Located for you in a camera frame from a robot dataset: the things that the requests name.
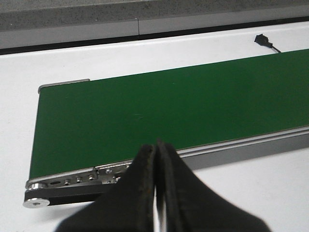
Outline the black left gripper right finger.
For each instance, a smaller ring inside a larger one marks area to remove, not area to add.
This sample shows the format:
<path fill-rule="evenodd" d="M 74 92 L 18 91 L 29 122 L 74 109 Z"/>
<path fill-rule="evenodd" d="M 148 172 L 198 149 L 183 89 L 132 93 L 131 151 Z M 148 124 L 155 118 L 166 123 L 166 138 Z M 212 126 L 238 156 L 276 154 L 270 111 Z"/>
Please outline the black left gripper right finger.
<path fill-rule="evenodd" d="M 157 141 L 156 191 L 160 227 L 168 232 L 267 232 L 260 218 L 207 187 L 172 144 Z"/>

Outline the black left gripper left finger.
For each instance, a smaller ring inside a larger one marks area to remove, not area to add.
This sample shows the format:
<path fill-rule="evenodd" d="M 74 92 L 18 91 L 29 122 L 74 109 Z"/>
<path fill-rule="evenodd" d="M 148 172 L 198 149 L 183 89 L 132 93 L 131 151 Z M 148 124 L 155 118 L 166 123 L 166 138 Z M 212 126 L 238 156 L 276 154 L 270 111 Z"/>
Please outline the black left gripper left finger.
<path fill-rule="evenodd" d="M 153 145 L 143 145 L 120 180 L 93 203 L 63 220 L 58 232 L 152 232 Z"/>

